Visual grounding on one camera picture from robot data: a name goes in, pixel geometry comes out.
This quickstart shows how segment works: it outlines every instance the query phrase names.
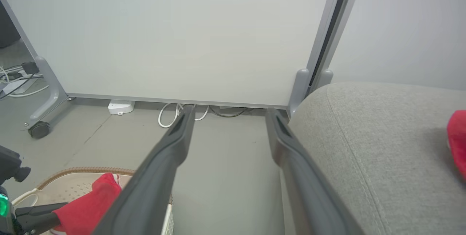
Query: basket handle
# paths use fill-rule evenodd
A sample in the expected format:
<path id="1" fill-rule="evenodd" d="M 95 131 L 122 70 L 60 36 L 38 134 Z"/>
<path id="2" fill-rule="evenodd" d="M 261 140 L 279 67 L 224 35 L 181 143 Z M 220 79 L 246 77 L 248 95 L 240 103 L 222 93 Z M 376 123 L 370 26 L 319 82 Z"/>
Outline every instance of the basket handle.
<path id="1" fill-rule="evenodd" d="M 38 195 L 38 192 L 40 192 L 40 190 L 38 189 L 33 189 L 33 190 L 30 190 L 28 192 L 26 192 L 25 194 L 23 195 L 20 195 L 18 198 L 14 199 L 11 204 L 13 204 L 13 206 L 16 206 L 18 204 L 20 204 L 21 202 L 23 202 L 25 199 L 31 197 L 31 196 L 35 196 L 35 200 L 34 202 L 32 203 L 31 207 L 34 206 L 37 202 L 37 200 L 39 199 L 39 195 Z"/>

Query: laundry basket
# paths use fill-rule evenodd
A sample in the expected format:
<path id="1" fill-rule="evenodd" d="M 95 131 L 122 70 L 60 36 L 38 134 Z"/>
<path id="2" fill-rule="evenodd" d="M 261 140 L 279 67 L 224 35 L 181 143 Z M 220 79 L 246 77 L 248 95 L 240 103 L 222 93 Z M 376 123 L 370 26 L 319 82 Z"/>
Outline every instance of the laundry basket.
<path id="1" fill-rule="evenodd" d="M 128 183 L 134 171 L 109 167 L 76 167 L 60 171 L 39 186 L 13 200 L 13 206 L 20 204 L 28 197 L 35 197 L 33 205 L 44 205 L 61 202 L 71 202 L 92 189 L 92 183 L 102 174 L 110 172 L 122 188 Z M 163 221 L 162 235 L 173 234 L 173 199 L 170 195 L 165 220 Z"/>

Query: whiteboard stand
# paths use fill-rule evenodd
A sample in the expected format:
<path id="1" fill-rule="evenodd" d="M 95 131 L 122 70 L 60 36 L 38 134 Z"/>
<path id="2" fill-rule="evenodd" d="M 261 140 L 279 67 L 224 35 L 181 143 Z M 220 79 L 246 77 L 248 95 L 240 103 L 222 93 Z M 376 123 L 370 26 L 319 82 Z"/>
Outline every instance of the whiteboard stand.
<path id="1" fill-rule="evenodd" d="M 18 18 L 16 17 L 15 13 L 13 13 L 12 8 L 7 0 L 0 0 L 7 13 L 9 14 L 10 18 L 12 19 L 13 23 L 15 24 L 19 34 L 23 38 L 25 45 L 27 46 L 28 50 L 30 51 L 31 55 L 35 59 L 37 66 L 39 67 L 41 73 L 44 75 L 45 80 L 48 82 L 50 86 L 50 98 L 47 102 L 45 102 L 36 112 L 34 112 L 30 116 L 30 120 L 28 123 L 25 123 L 25 127 L 29 129 L 31 134 L 31 129 L 33 129 L 37 124 L 43 123 L 40 120 L 43 119 L 47 114 L 52 112 L 56 107 L 58 107 L 61 103 L 67 100 L 69 97 L 91 97 L 96 99 L 118 99 L 118 100 L 130 100 L 130 101 L 148 101 L 148 102 L 171 102 L 171 103 L 186 103 L 186 104 L 203 104 L 203 105 L 220 105 L 220 106 L 238 106 L 238 107 L 251 107 L 251 108 L 266 108 L 266 107 L 273 107 L 278 109 L 286 109 L 288 112 L 288 116 L 291 117 L 298 105 L 303 101 L 306 97 L 306 93 L 309 92 L 309 84 L 311 79 L 316 77 L 317 70 L 323 67 L 320 63 L 329 63 L 329 60 L 335 52 L 336 46 L 338 44 L 338 40 L 341 37 L 341 33 L 343 32 L 344 25 L 348 20 L 348 16 L 351 12 L 352 5 L 354 4 L 354 0 L 345 0 L 344 3 L 338 3 L 338 0 L 326 0 L 325 6 L 323 7 L 323 12 L 321 14 L 320 23 L 316 32 L 315 40 L 313 41 L 313 46 L 311 49 L 310 56 L 308 58 L 308 62 L 306 67 L 298 69 L 296 72 L 296 77 L 294 80 L 294 84 L 291 88 L 291 93 L 288 101 L 288 105 L 276 105 L 276 104 L 267 104 L 267 103 L 245 103 L 245 102 L 228 102 L 228 101 L 201 101 L 201 100 L 190 100 L 190 99 L 159 99 L 156 97 L 138 97 L 138 96 L 111 96 L 111 95 L 102 95 L 102 94 L 86 94 L 86 93 L 73 93 L 73 92 L 66 92 L 63 88 L 62 84 L 57 79 L 57 76 L 52 70 L 52 65 L 46 61 L 46 59 L 35 51 L 33 48 L 33 44 L 30 42 L 28 37 L 26 36 L 25 31 L 20 25 Z M 335 18 L 334 13 L 336 8 L 340 6 L 338 11 L 338 21 L 332 21 Z"/>

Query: whiteboard stand leg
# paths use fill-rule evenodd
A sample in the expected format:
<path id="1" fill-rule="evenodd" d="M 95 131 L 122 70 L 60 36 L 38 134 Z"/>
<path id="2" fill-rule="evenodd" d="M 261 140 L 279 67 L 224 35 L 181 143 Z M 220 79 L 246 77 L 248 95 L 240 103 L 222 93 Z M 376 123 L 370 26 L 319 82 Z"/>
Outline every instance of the whiteboard stand leg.
<path id="1" fill-rule="evenodd" d="M 48 100 L 40 106 L 29 118 L 29 123 L 25 123 L 25 127 L 27 127 L 29 133 L 33 136 L 33 130 L 35 129 L 36 124 L 40 124 L 43 122 L 40 121 L 44 118 L 47 114 L 52 112 L 58 105 L 63 103 L 65 100 L 68 99 L 68 96 L 65 93 L 62 85 L 58 82 L 57 77 L 55 76 L 54 72 L 48 65 L 47 61 L 41 57 L 36 56 L 35 63 L 39 68 L 40 72 L 44 75 L 45 81 L 48 83 L 48 87 L 50 89 L 50 97 Z"/>
<path id="2" fill-rule="evenodd" d="M 309 86 L 309 69 L 300 69 L 296 73 L 295 84 L 291 91 L 290 101 L 288 102 L 288 117 L 293 117 L 296 109 L 306 96 Z"/>

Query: green indicator light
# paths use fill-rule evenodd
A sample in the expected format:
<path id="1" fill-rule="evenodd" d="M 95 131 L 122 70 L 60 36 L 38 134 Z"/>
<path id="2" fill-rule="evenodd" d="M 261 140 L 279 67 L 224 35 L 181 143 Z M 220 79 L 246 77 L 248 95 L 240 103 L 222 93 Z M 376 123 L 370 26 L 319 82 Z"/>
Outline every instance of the green indicator light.
<path id="1" fill-rule="evenodd" d="M 8 202 L 8 197 L 0 194 L 0 216 L 6 217 L 8 215 L 9 207 L 10 202 Z"/>

